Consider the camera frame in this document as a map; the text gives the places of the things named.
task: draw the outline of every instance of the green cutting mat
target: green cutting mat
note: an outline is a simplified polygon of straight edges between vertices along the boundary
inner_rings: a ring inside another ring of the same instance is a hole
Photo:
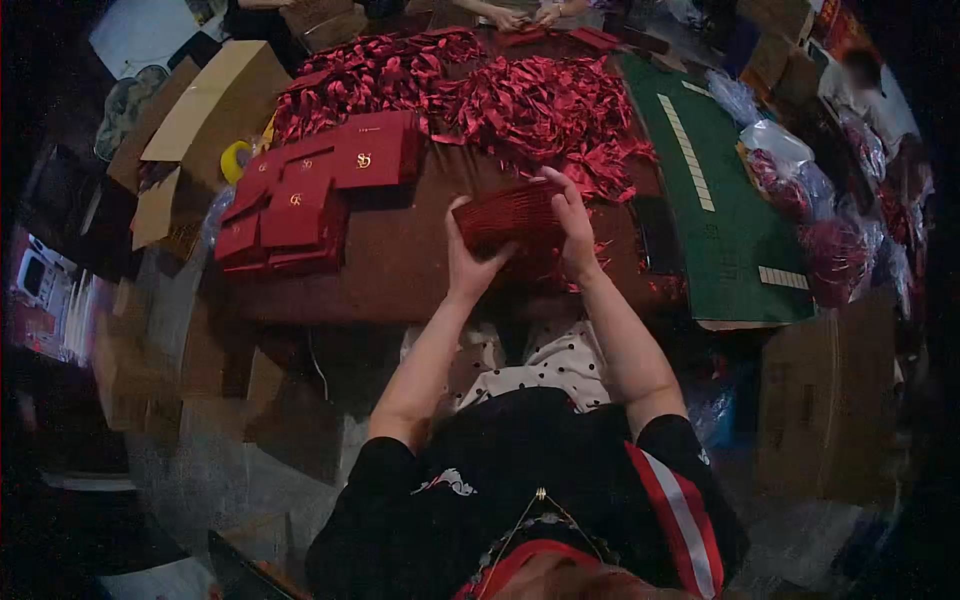
[[[759,267],[805,273],[792,224],[754,189],[736,153],[739,131],[704,87],[664,73],[633,55],[621,57],[624,80],[660,157],[666,196],[684,249],[691,316],[698,321],[793,323],[813,315],[804,289],[764,283]],[[703,172],[714,211],[697,194],[683,149],[658,94],[677,112]],[[781,283],[796,283],[796,277]]]

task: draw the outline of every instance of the person's hands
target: person's hands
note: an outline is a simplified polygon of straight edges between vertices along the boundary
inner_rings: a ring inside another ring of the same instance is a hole
[[[553,27],[557,19],[564,16],[562,4],[548,4],[540,7],[537,14],[534,15],[534,23],[543,27]]]
[[[490,260],[479,261],[474,258],[464,245],[460,228],[453,218],[453,209],[469,201],[469,197],[461,196],[446,211],[446,252],[450,269],[450,288],[446,296],[472,307],[487,291],[496,272],[514,255],[516,244],[507,244]]]
[[[584,201],[577,186],[556,169],[543,167],[540,174],[564,187],[563,194],[556,194],[551,203],[553,212],[560,219],[566,232],[564,242],[564,267],[566,273],[581,285],[591,276],[603,273],[596,254],[593,253],[593,226],[590,224]]]
[[[504,7],[490,6],[486,17],[503,33],[518,32],[527,24],[527,15],[521,11],[511,11]]]

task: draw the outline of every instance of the wooden table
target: wooden table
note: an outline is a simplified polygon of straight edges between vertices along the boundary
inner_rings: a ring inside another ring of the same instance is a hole
[[[478,34],[489,43],[490,30]],[[565,36],[541,44],[506,49],[510,59],[532,55],[577,57],[585,49]],[[637,193],[661,195],[656,164],[629,165]],[[425,323],[447,288],[444,214],[459,195],[495,191],[516,184],[497,161],[472,146],[430,142],[412,205],[401,209],[357,210],[350,214],[346,263],[336,276],[306,276],[237,286],[231,303],[245,318],[288,324]],[[641,273],[636,226],[628,206],[598,204],[592,217],[597,241],[612,240],[602,255],[628,303],[641,315],[676,304],[663,276]],[[553,298],[513,297],[511,317],[542,318],[544,311],[579,303],[575,295]]]

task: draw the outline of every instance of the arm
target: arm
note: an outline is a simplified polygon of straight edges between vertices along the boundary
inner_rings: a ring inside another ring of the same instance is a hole
[[[478,262],[470,255],[451,211],[468,202],[458,198],[446,212],[450,287],[410,353],[396,368],[370,416],[368,440],[394,438],[416,452],[426,438],[453,362],[460,331],[493,276],[513,255],[506,246],[494,258]]]
[[[483,0],[450,0],[450,2],[467,12],[488,19],[501,32],[518,31],[530,20],[524,12],[511,11],[504,7],[488,4]]]
[[[657,341],[603,272],[593,253],[593,228],[574,183],[553,169],[543,174],[564,186],[553,209],[566,231],[564,264],[580,285],[613,383],[636,437],[660,415],[686,417],[680,385]]]
[[[548,4],[540,7],[534,22],[543,27],[552,27],[562,16],[576,16],[590,6],[589,0],[567,0],[562,4]]]

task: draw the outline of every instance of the tape roll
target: tape roll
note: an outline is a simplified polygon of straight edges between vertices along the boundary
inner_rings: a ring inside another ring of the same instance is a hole
[[[220,155],[220,170],[224,174],[224,179],[230,185],[236,185],[243,177],[243,166],[240,164],[238,154],[246,153],[244,162],[250,159],[253,154],[253,148],[245,141],[236,141],[230,144],[224,153]]]

